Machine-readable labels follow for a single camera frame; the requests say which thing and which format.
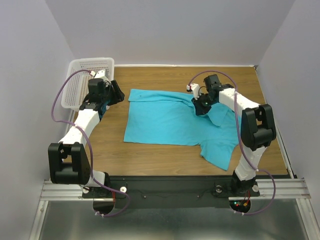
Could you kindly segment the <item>turquoise blue t shirt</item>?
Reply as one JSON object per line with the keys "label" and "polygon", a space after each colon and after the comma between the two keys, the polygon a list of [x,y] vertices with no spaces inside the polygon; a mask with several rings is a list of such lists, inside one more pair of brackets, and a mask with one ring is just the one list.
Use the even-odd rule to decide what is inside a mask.
{"label": "turquoise blue t shirt", "polygon": [[235,113],[216,103],[197,116],[192,95],[182,92],[132,89],[124,142],[196,146],[211,164],[228,170],[238,145]]}

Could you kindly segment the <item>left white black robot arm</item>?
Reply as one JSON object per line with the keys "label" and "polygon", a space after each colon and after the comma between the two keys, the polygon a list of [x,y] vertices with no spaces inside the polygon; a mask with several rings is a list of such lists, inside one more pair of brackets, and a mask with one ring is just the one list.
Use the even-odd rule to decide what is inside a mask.
{"label": "left white black robot arm", "polygon": [[104,82],[102,77],[88,82],[88,94],[79,107],[77,119],[71,123],[67,134],[48,147],[50,179],[54,184],[76,184],[86,187],[102,187],[110,192],[107,173],[93,169],[93,151],[86,154],[85,147],[91,147],[89,137],[101,122],[108,106],[122,102],[125,98],[116,80]]}

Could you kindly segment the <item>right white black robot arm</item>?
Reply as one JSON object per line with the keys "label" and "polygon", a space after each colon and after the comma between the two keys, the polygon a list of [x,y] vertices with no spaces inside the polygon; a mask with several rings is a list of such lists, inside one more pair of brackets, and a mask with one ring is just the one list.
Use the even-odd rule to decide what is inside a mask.
{"label": "right white black robot arm", "polygon": [[193,81],[186,85],[186,90],[193,94],[191,101],[197,116],[207,114],[218,103],[234,112],[241,157],[233,171],[230,188],[236,194],[257,190],[260,160],[277,136],[273,109],[269,104],[256,103],[238,93],[235,83],[221,83],[218,75],[219,71],[211,70],[203,80],[206,93]]}

